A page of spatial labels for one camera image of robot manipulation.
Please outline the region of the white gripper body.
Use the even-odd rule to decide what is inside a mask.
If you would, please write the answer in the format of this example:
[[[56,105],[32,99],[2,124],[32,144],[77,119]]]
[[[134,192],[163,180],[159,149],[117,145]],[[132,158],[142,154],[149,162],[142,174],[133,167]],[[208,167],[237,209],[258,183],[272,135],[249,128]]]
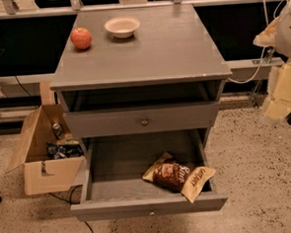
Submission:
[[[275,31],[277,52],[291,58],[291,0],[281,10]]]

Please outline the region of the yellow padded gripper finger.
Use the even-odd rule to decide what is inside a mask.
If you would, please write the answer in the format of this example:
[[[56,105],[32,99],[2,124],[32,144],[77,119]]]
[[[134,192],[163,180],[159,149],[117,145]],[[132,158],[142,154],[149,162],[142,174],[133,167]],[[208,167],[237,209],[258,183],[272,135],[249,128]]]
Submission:
[[[291,114],[291,59],[281,67],[272,67],[267,81],[261,120],[264,124],[277,124]]]

